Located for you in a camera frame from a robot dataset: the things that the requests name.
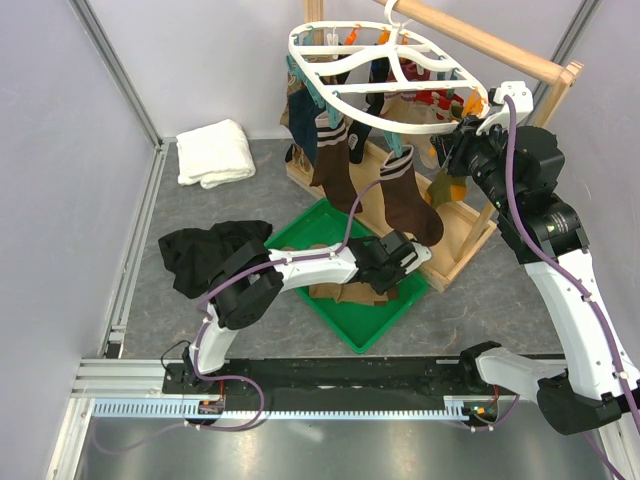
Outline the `teal clothes peg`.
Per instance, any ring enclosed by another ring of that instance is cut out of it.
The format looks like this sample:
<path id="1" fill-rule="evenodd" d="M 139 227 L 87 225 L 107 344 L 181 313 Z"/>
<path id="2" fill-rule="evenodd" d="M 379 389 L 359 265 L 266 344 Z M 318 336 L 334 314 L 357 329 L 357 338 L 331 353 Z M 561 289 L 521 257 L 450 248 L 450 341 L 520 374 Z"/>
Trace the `teal clothes peg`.
<path id="1" fill-rule="evenodd" d="M 396 157 L 401 156 L 403 153 L 402 136 L 399 133 L 388 132 L 388 131 L 384 131 L 383 135 L 384 135 L 385 141 L 387 142 L 387 145 L 391 149 L 391 152 Z"/>
<path id="2" fill-rule="evenodd" d="M 338 129 L 343 122 L 343 114 L 330 104 L 326 105 L 325 110 L 320 115 L 321 126 L 332 130 Z"/>

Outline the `tan sock in bin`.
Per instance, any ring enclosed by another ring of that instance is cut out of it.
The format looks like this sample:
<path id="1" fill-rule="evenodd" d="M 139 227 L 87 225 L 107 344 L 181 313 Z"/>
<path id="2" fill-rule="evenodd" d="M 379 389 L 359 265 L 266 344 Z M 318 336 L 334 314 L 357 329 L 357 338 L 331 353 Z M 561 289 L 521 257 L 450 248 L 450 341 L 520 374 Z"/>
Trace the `tan sock in bin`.
<path id="1" fill-rule="evenodd" d="M 331 299 L 336 303 L 381 307 L 398 298 L 398 287 L 379 295 L 368 283 L 319 283 L 308 286 L 308 295 L 312 299 Z"/>

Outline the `brown striped sock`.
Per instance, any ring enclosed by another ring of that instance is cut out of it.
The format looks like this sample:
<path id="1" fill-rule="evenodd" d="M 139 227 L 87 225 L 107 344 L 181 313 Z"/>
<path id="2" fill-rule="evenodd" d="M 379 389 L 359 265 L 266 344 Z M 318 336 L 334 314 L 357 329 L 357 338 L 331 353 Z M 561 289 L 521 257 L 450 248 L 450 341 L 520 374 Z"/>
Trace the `brown striped sock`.
<path id="1" fill-rule="evenodd" d="M 315 118 L 315 126 L 317 153 L 310 185 L 321 187 L 333 208 L 349 213 L 357 192 L 350 177 L 346 123 L 339 116 L 332 127 L 329 114 L 322 112 Z"/>
<path id="2" fill-rule="evenodd" d="M 380 167 L 380 185 L 387 224 L 395 230 L 412 234 L 427 247 L 444 236 L 444 224 L 421 196 L 413 166 L 414 147 L 404 145 L 402 153 L 391 152 Z"/>

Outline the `white oval sock hanger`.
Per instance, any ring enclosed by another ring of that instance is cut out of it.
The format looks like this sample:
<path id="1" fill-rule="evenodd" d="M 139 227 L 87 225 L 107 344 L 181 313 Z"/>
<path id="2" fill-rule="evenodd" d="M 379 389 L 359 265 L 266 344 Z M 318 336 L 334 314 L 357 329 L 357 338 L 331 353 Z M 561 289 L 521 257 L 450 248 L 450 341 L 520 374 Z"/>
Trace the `white oval sock hanger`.
<path id="1" fill-rule="evenodd" d="M 288 37 L 287 63 L 316 105 L 330 104 L 343 116 L 399 134 L 440 134 L 455 125 L 407 124 L 361 110 L 345 98 L 387 93 L 466 90 L 480 98 L 483 118 L 488 91 L 467 69 L 433 41 L 393 17 L 394 1 L 384 4 L 385 21 L 312 21 Z"/>

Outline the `olive striped hanging sock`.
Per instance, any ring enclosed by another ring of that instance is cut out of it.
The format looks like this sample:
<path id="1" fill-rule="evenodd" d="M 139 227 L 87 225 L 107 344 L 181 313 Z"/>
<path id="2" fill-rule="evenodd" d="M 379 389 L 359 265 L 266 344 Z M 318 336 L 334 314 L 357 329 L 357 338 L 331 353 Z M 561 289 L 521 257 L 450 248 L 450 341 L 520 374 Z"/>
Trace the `olive striped hanging sock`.
<path id="1" fill-rule="evenodd" d="M 439 96 L 431 106 L 435 123 L 450 123 L 462 119 L 463 107 L 460 101 Z M 458 202 L 467 194 L 467 177 L 452 176 L 444 168 L 437 174 L 427 189 L 425 199 L 434 209 L 441 205 Z"/>

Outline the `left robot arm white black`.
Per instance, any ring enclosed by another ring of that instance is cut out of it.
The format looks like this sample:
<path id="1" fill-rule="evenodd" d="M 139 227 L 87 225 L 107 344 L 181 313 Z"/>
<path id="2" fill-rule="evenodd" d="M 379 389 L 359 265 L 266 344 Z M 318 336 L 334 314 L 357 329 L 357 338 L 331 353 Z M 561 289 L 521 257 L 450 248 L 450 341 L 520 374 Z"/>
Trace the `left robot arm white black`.
<path id="1" fill-rule="evenodd" d="M 363 283 L 382 295 L 431 257 L 430 248 L 396 230 L 382 238 L 347 238 L 307 250 L 247 242 L 218 269 L 202 298 L 199 308 L 205 319 L 189 347 L 185 382 L 198 393 L 215 389 L 237 332 L 260 320 L 280 293 L 317 284 Z"/>

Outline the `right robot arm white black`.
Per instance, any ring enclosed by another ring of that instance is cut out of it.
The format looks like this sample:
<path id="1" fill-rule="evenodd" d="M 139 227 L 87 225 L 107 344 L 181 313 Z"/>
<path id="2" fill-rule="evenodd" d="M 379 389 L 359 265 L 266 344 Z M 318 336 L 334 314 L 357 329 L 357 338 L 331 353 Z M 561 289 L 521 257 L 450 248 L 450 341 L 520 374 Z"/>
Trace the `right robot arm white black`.
<path id="1" fill-rule="evenodd" d="M 600 428 L 639 410 L 639 370 L 602 305 L 589 241 L 576 211 L 554 190 L 565 164 L 556 136 L 535 126 L 477 132 L 471 118 L 431 143 L 440 166 L 471 178 L 498 211 L 506 244 L 541 294 L 566 366 L 550 367 L 487 341 L 464 350 L 458 381 L 490 385 L 534 403 L 559 433 Z"/>

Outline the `argyle brown orange sock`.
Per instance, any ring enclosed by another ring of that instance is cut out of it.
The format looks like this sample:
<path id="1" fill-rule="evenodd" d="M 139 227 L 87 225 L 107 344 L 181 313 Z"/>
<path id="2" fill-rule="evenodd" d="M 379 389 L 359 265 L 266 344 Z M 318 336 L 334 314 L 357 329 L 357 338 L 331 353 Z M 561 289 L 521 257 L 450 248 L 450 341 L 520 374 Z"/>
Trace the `argyle brown orange sock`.
<path id="1" fill-rule="evenodd" d="M 296 80 L 296 77 L 287 74 L 287 88 L 286 88 L 286 101 L 283 113 L 280 117 L 280 124 L 286 128 L 289 128 L 289 96 L 296 93 L 301 89 L 301 83 Z M 293 142 L 291 150 L 291 161 L 302 171 L 309 173 L 311 171 L 311 163 L 308 160 L 304 150 L 296 143 Z"/>

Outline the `beige red hanging sock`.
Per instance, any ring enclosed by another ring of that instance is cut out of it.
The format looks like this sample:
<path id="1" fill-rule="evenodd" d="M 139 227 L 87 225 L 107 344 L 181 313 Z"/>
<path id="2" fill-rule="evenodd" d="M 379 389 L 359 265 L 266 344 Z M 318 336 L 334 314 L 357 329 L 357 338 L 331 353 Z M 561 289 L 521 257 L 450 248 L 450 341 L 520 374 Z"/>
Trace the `beige red hanging sock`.
<path id="1" fill-rule="evenodd" d="M 459 121 L 464 99 L 457 94 L 451 98 L 441 91 L 417 93 L 396 92 L 384 95 L 381 117 L 407 124 L 440 124 Z M 429 169 L 438 168 L 430 134 L 401 134 L 403 144 L 412 145 L 421 162 Z"/>

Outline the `black cloth pile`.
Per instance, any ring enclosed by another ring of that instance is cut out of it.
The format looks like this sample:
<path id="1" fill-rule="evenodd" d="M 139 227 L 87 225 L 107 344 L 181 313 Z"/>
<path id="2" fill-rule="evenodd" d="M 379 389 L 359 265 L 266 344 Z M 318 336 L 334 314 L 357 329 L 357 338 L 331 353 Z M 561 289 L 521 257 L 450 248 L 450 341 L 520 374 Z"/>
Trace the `black cloth pile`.
<path id="1" fill-rule="evenodd" d="M 273 225 L 263 220 L 225 221 L 208 230 L 184 228 L 158 240 L 164 267 L 174 274 L 173 288 L 189 299 L 211 286 L 216 270 L 245 243 L 266 242 Z"/>

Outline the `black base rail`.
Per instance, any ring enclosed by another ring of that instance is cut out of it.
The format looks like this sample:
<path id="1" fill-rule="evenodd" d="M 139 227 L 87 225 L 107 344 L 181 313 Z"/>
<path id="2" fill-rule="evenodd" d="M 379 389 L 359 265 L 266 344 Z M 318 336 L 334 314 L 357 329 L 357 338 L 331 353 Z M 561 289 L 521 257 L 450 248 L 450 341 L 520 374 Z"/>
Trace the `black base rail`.
<path id="1" fill-rule="evenodd" d="M 254 391 L 250 380 L 264 395 L 278 390 L 302 391 L 322 387 L 363 387 L 399 390 L 420 395 L 481 395 L 503 397 L 511 393 L 503 386 L 482 382 L 456 356 L 386 356 L 224 359 L 207 372 L 193 366 L 184 350 L 165 368 L 163 391 L 178 394 L 221 393 L 247 396 Z"/>

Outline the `wooden rack frame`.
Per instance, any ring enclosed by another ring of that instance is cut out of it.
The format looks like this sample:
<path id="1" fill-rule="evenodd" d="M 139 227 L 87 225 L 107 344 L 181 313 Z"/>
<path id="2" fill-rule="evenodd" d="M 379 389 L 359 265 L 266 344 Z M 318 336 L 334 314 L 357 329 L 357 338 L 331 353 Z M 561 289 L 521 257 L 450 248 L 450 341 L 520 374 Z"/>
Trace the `wooden rack frame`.
<path id="1" fill-rule="evenodd" d="M 592 18 L 587 13 L 587 7 L 595 6 L 597 9 L 598 4 L 599 1 L 581 3 L 552 57 L 553 60 L 546 60 L 519 48 L 421 1 L 399 1 L 395 8 L 410 19 L 539 80 L 538 86 L 542 85 L 544 88 L 536 88 L 538 93 L 534 94 L 536 106 L 532 123 L 544 127 L 584 67 L 577 61 L 563 65 L 563 55 L 571 54 L 579 34 L 584 33 L 583 26 L 579 26 L 580 22 Z M 303 5 L 305 23 L 324 19 L 324 1 L 303 1 Z M 366 142 L 363 163 L 351 167 L 357 188 L 364 188 L 377 178 L 379 166 L 385 157 L 386 152 L 382 148 L 371 141 Z M 315 198 L 324 197 L 321 188 L 309 185 L 311 165 L 307 160 L 290 161 L 286 165 L 286 173 Z M 385 235 L 390 231 L 384 218 L 382 201 L 381 189 L 375 186 L 364 196 L 364 211 L 357 215 L 357 219 L 365 227 L 378 235 Z M 419 270 L 436 290 L 444 292 L 496 230 L 496 224 L 491 220 L 494 211 L 489 202 L 481 212 L 463 202 L 440 207 L 439 213 L 445 225 L 444 237 L 433 249 L 435 258 L 423 264 Z"/>

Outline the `green plastic bin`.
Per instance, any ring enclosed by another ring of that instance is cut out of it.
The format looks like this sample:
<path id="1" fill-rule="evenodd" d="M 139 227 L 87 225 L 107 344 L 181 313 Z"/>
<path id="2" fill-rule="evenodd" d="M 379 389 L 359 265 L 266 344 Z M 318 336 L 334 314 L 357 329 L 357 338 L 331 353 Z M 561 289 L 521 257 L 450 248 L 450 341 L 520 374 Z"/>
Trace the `green plastic bin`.
<path id="1" fill-rule="evenodd" d="M 317 201 L 293 222 L 275 233 L 266 243 L 270 249 L 309 249 L 343 240 L 347 215 L 335 210 L 327 200 Z M 296 293 L 357 354 L 365 353 L 428 290 L 427 281 L 413 273 L 398 284 L 398 297 L 383 306 L 365 306 L 333 299 L 313 298 L 308 287 Z"/>

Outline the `white folded towel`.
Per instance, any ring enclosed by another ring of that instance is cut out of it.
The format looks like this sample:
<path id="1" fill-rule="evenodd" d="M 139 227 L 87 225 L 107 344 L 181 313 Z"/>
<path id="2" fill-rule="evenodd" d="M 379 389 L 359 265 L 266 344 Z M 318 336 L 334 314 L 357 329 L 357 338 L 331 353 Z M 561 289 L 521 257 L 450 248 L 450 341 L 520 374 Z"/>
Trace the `white folded towel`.
<path id="1" fill-rule="evenodd" d="M 176 137 L 181 186 L 212 189 L 252 177 L 256 167 L 242 127 L 231 119 Z"/>

